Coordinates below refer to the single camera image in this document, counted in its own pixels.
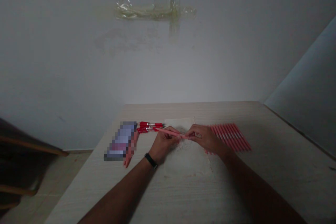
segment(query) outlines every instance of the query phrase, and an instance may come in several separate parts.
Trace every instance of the wrist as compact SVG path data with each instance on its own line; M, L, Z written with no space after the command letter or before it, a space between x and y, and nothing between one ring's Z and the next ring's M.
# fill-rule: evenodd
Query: wrist
M154 152L152 149L149 150L148 154L149 154L150 157L153 159L153 161L154 161L155 163L157 163L157 165L160 165L160 163L159 163L159 160L160 160L160 159L157 157L157 155L155 154L155 152Z
M232 150L226 146L225 144L222 144L219 148L218 148L218 153L217 155L222 159L226 159L230 153L232 152Z

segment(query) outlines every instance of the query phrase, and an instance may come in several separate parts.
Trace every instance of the hand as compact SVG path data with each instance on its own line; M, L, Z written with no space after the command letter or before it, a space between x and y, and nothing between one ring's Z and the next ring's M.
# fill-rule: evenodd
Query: hand
M219 154L223 149L228 149L228 146L226 146L222 140L212 132L210 127L207 126L193 124L185 135L189 137L189 140L198 143L204 149L212 153Z
M165 128L165 129L180 134L180 132L178 130L174 129L171 126ZM174 145L178 144L180 140L181 140L180 136L172 137L171 135L169 135L167 133L163 133L163 132L159 131L157 133L156 138L154 140L154 143L153 143L153 145L152 145L152 147L151 147L151 149L148 153L152 157L152 159L158 165L160 165L165 161L165 158L166 158L167 154L170 152L170 150L172 149L172 147Z

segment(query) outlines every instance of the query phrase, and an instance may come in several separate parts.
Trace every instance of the white wall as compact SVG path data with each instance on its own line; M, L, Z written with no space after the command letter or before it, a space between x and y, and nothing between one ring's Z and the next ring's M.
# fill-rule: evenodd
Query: white wall
M265 104L336 156L336 17Z
M114 2L0 0L0 117L80 149L125 103L263 101L336 14L336 0L181 0L197 18L170 45L168 22L115 20Z

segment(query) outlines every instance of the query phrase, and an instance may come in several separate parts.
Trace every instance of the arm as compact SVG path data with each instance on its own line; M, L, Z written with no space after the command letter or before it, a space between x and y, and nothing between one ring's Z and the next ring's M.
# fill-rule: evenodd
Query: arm
M166 129L179 133L173 127ZM180 139L180 137L171 138L168 134L158 132L153 146L148 153L160 165L164 162L170 149ZM154 172L153 166L146 158L143 158L115 187L94 205L79 221L79 224L127 223L131 219Z
M209 127L194 124L186 136L220 157L256 223L306 223L269 184L218 139Z

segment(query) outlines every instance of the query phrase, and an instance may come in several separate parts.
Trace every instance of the forearm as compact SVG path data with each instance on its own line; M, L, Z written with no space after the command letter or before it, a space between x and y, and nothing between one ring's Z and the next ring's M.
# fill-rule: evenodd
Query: forearm
M153 175L152 165L143 158L79 223L126 223Z
M219 157L226 165L257 223L306 223L302 217L232 150L223 148Z

